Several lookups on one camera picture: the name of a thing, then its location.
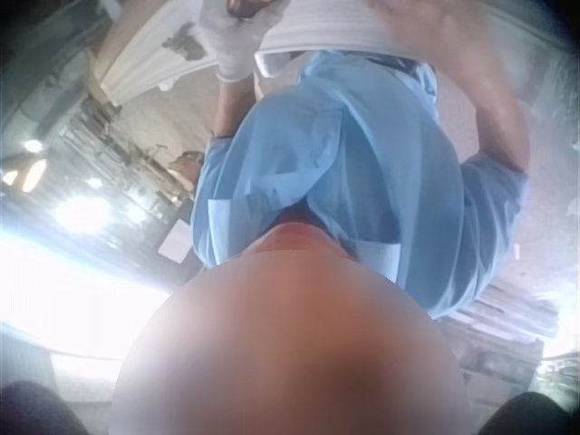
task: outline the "white glove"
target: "white glove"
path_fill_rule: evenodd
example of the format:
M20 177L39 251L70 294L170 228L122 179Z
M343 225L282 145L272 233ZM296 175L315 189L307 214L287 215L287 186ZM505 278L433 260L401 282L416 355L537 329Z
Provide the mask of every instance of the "white glove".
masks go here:
M217 77L240 82L254 73L254 56L267 32L282 20L290 0L276 0L253 18L241 20L227 12L227 0L204 0L199 25L217 54Z

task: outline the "light fixture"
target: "light fixture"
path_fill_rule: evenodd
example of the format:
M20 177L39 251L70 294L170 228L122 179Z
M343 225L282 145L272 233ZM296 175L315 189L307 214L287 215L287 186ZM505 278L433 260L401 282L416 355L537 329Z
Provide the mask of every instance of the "light fixture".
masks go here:
M38 160L33 166L31 166L28 170L28 174L26 174L26 179L24 180L22 191L24 193L32 192L40 179L43 177L45 170L46 159Z
M129 204L127 207L127 218L135 224L140 224L147 219L147 213L141 207L135 204Z
M97 178L87 179L87 184L95 190L102 188L101 179L97 179Z
M105 226L111 216L111 204L98 197L72 198L57 208L56 220L76 234L93 235Z
M15 181L16 181L16 177L18 177L18 171L17 170L11 170L10 172L6 172L2 176L2 181L4 183L6 183L8 186L12 186L15 183Z
M32 152L34 154L37 154L37 153L39 153L40 151L42 151L44 149L43 143L40 142L39 140L36 140L36 139L27 140L24 143L24 148L28 152Z

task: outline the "dark object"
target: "dark object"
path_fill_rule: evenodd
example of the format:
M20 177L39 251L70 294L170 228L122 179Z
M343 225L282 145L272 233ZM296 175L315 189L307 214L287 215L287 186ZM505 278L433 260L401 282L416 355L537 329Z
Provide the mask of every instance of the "dark object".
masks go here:
M59 396L36 383L12 383L0 401L3 435L90 435Z
M251 18L260 9L271 5L275 0L227 0L227 11L237 18Z
M566 435L576 433L577 412L569 414L544 394L525 392L499 408L479 435Z

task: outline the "hand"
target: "hand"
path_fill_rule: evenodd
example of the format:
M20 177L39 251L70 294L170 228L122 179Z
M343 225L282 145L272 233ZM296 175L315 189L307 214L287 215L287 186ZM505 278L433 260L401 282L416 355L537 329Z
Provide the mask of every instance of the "hand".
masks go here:
M366 0L392 37L463 88L503 81L503 68L479 11L478 0Z
M276 0L249 20L227 12L227 0L204 0L199 25L217 54L217 77L241 82L254 72L254 56L267 32L282 20L290 0Z

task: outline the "ceiling light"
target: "ceiling light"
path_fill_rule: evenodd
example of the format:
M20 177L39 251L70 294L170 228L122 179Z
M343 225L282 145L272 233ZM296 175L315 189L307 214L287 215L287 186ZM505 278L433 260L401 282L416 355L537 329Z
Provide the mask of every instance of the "ceiling light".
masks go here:
M6 172L2 176L2 181L4 183L6 183L8 186L12 186L15 183L15 181L16 181L16 177L18 177L18 171L17 170L11 170L10 172Z
M87 184L91 186L93 189L98 190L102 188L102 181L101 179L87 179Z
M24 143L24 147L28 152L33 152L34 154L42 151L44 149L43 143L36 139L27 140Z
M72 198L56 210L56 220L77 234L96 234L111 216L111 205L104 198Z
M24 193L30 193L34 190L40 179L43 177L44 171L46 170L46 160L38 160L26 174L26 179L22 186L22 191Z

